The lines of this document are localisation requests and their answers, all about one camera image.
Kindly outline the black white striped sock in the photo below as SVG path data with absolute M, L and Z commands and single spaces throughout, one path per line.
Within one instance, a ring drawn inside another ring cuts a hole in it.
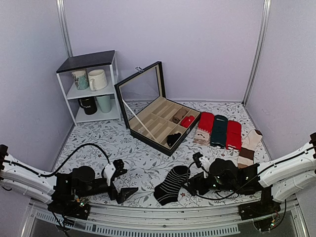
M 154 189 L 154 197 L 157 202 L 162 206 L 171 202 L 177 202 L 182 183 L 187 180 L 187 176 L 190 174 L 189 168 L 185 165 L 178 165 L 172 168 L 164 181 Z

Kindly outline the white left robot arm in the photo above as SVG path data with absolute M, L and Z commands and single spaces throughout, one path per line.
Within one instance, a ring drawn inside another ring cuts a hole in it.
M 101 177 L 96 178 L 94 169 L 89 166 L 74 168 L 70 173 L 60 173 L 60 168 L 46 173 L 20 162 L 7 150 L 6 145 L 1 145 L 1 185 L 21 191 L 43 203 L 54 203 L 62 214 L 70 214 L 74 202 L 83 206 L 85 198 L 89 196 L 107 193 L 110 200 L 121 204 L 138 191 L 136 187 L 116 189 L 115 178 L 127 173 L 121 159 L 108 161 L 101 171 Z

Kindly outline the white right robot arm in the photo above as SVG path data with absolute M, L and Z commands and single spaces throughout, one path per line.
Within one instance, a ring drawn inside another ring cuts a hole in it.
M 269 191 L 255 205 L 259 215 L 266 215 L 275 202 L 283 202 L 292 194 L 316 180 L 316 135 L 301 148 L 270 162 L 237 168 L 230 160 L 216 158 L 213 162 L 201 153 L 193 155 L 194 164 L 202 172 L 186 177 L 182 187 L 192 196 L 204 198 L 211 189 L 230 191 L 232 195 L 253 195 Z

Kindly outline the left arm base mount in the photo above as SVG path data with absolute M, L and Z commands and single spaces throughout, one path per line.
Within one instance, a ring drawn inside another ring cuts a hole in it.
M 87 220 L 91 207 L 88 203 L 54 200 L 47 205 L 47 209 L 62 216 Z

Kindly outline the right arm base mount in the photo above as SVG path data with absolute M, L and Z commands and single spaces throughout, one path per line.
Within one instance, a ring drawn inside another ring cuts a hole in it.
M 284 220 L 287 204 L 285 200 L 283 215 L 280 215 L 280 203 L 273 201 L 271 188 L 264 188 L 261 191 L 261 199 L 257 202 L 242 204 L 238 206 L 238 213 L 242 220 L 261 218 L 270 215 L 269 218 L 256 220 L 254 227 L 259 232 L 270 232 L 276 229 Z

